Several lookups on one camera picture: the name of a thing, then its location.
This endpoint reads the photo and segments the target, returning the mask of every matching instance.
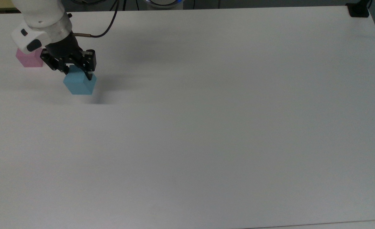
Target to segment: cable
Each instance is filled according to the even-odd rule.
[[[122,11],[125,11],[125,4],[127,4],[127,0],[124,0],[124,4],[122,4]]]
[[[115,6],[115,3],[117,3],[117,1],[118,0],[115,0],[113,3],[112,3],[112,7],[110,8],[110,10],[109,11],[111,11],[113,8],[114,8],[114,6]]]
[[[98,0],[98,1],[95,1],[95,2],[92,2],[92,3],[88,3],[88,2],[84,2],[84,1],[78,2],[78,1],[76,1],[76,0],[70,0],[70,1],[71,1],[72,3],[74,3],[74,4],[92,6],[92,5],[95,5],[95,4],[102,3],[102,2],[104,2],[105,0]]]
[[[110,30],[111,26],[113,25],[114,20],[115,20],[115,16],[117,15],[117,12],[118,12],[119,1],[116,0],[115,2],[117,3],[117,6],[115,7],[115,12],[114,12],[114,15],[112,16],[112,21],[110,22],[110,25],[107,27],[106,31],[104,31],[100,35],[91,35],[91,34],[87,34],[87,33],[73,33],[73,35],[76,36],[76,37],[86,37],[86,38],[100,38],[100,37],[106,35],[106,33]]]

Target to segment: cube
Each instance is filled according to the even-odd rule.
[[[92,94],[97,78],[92,73],[92,80],[88,80],[86,74],[74,65],[69,66],[69,73],[63,83],[72,94]]]
[[[30,54],[24,54],[21,50],[17,49],[15,56],[25,68],[40,68],[44,64],[44,61],[41,59],[41,52],[42,48],[38,48]]]

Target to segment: blue cube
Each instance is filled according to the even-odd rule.
[[[69,73],[63,83],[72,94],[92,94],[97,80],[94,73],[92,74],[92,79],[88,80],[86,74],[80,68],[70,65]]]

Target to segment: robotic arm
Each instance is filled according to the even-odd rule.
[[[18,48],[28,54],[44,46],[41,58],[52,69],[68,74],[66,64],[80,68],[88,80],[96,68],[92,49],[83,51],[72,32],[71,14],[65,12],[60,0],[12,0],[22,12],[24,21],[11,36]]]

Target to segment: white table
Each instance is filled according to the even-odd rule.
[[[73,13],[99,34],[112,12]],[[0,228],[375,220],[375,25],[346,7],[119,12],[92,96],[0,15]]]

